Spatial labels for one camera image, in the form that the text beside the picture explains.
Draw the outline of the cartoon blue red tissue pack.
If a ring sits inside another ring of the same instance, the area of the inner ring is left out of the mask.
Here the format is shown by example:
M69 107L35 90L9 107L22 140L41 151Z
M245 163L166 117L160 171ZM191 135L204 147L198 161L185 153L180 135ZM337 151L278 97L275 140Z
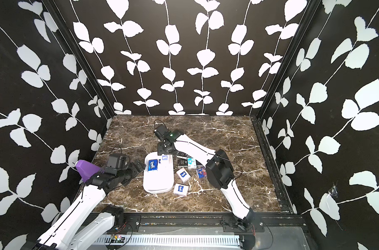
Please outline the cartoon blue red tissue pack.
M205 178L207 176L205 167L199 167L196 171L199 179Z

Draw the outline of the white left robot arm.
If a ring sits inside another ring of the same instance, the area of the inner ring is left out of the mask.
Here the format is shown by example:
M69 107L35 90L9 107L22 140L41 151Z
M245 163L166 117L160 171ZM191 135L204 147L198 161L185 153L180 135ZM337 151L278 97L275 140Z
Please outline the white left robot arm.
M132 229L124 210L112 205L107 206L85 228L92 210L119 184L128 184L146 169L139 160L124 167L102 169L86 160L76 163L85 186L67 211L43 233L33 246L34 250L86 250L100 236L112 230L120 233L126 228Z

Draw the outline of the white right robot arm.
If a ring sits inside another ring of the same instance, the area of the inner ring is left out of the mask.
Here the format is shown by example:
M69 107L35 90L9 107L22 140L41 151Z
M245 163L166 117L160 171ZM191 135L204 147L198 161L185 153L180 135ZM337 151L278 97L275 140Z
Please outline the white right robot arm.
M245 232L252 227L255 213L238 189L234 168L224 150L206 148L190 139L183 131L171 131L164 124L156 126L154 134L160 141L159 155L182 152L205 167L209 183L224 194L231 206L235 217L233 228Z

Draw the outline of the blue Tempo tissue pack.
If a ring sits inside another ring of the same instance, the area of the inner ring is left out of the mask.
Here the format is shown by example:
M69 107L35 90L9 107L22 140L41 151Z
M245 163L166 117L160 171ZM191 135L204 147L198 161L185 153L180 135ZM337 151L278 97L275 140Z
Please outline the blue Tempo tissue pack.
M148 171L157 171L158 170L158 159L150 159L148 161Z

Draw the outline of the white pink tissue pack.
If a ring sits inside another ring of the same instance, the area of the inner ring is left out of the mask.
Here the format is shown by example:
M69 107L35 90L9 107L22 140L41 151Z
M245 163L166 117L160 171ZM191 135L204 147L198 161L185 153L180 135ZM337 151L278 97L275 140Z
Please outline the white pink tissue pack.
M170 161L170 156L169 155L162 155L161 160L162 161Z

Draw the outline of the white blue tissue pack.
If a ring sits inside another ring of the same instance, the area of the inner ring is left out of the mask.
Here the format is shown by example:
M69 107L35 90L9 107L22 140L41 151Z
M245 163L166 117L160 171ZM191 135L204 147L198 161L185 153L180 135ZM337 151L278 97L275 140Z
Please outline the white blue tissue pack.
M173 193L179 196L187 196L189 190L189 186L176 183Z

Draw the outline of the pink Tempo tissue pack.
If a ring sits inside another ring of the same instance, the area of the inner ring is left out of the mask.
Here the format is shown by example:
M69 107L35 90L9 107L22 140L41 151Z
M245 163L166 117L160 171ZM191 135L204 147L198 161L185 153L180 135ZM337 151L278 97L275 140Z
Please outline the pink Tempo tissue pack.
M190 174L187 172L185 168L179 169L176 172L176 174L179 176L179 178L181 179L183 183L187 182L191 178Z

